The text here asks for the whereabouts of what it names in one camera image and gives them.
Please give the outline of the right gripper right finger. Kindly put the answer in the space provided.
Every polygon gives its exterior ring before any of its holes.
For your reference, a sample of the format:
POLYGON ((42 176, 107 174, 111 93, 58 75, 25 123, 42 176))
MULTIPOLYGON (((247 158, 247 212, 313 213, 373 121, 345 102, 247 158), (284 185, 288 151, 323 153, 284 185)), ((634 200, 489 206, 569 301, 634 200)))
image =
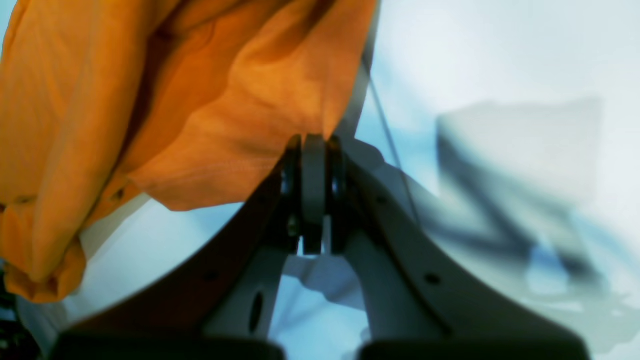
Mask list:
POLYGON ((571 330, 508 300, 441 250, 388 189, 327 142, 333 251, 361 283, 359 360, 587 360, 571 330))

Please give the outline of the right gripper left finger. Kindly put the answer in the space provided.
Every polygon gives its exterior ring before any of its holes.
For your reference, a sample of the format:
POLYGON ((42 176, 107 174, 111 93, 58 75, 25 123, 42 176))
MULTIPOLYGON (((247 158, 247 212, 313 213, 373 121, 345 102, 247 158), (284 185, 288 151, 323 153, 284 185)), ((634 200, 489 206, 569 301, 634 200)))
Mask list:
POLYGON ((297 251, 302 137, 202 249, 160 280, 65 330, 52 360, 284 360, 267 340, 297 251))

